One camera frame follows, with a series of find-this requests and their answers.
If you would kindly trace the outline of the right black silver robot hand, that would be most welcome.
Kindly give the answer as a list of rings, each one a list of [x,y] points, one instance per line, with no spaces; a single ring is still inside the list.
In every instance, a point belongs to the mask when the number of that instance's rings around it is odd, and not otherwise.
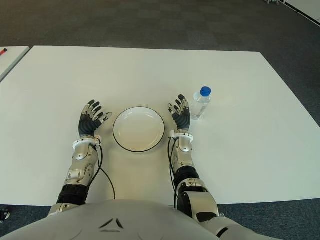
[[[175,100],[176,105],[168,104],[168,111],[178,130],[188,131],[191,125],[190,107],[184,95],[179,94]]]

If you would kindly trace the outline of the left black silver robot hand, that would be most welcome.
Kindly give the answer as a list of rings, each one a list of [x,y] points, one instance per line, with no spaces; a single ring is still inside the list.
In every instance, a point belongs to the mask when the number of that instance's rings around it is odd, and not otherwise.
[[[99,101],[92,99],[89,101],[80,114],[78,123],[78,133],[82,138],[84,136],[95,136],[95,131],[113,115],[112,112],[102,112],[102,106]]]

